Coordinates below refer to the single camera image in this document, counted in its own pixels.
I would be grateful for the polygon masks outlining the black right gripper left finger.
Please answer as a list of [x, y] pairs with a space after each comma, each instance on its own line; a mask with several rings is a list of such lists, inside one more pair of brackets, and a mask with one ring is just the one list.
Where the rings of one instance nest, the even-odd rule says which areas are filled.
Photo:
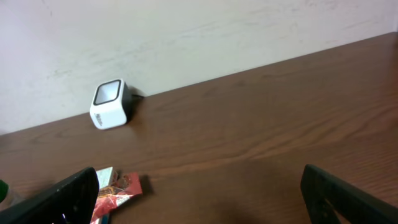
[[93, 167], [87, 167], [51, 188], [3, 210], [1, 223], [89, 223], [98, 192], [96, 171]]

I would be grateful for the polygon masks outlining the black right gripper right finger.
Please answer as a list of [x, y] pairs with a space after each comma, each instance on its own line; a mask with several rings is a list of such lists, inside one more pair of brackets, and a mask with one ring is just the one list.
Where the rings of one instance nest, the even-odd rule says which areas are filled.
[[339, 213], [350, 223], [397, 223], [397, 208], [307, 164], [300, 189], [312, 223], [339, 223]]

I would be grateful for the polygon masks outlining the red snack packet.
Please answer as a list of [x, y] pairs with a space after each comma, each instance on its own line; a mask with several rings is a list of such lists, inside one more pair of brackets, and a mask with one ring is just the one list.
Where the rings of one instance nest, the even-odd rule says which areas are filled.
[[98, 219], [137, 195], [142, 195], [138, 173], [131, 172], [123, 175], [115, 183], [99, 190], [90, 223], [97, 223]]

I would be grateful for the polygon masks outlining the white green medicine box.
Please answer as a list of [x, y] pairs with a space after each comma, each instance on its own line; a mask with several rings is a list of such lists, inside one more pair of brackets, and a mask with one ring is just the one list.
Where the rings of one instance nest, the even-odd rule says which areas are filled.
[[[118, 178], [118, 174], [115, 171], [114, 167], [107, 167], [105, 169], [97, 170], [96, 175], [99, 182], [99, 188], [102, 189], [114, 183]], [[109, 214], [104, 215], [103, 217], [97, 219], [92, 224], [108, 224], [109, 223]]]

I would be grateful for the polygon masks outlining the green lid jar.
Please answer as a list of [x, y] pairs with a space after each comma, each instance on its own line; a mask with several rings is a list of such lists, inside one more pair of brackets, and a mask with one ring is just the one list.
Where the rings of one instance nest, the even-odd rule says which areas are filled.
[[19, 195], [14, 190], [12, 190], [12, 188], [3, 180], [0, 180], [0, 186], [0, 208], [1, 211], [3, 211], [17, 204], [19, 202]]

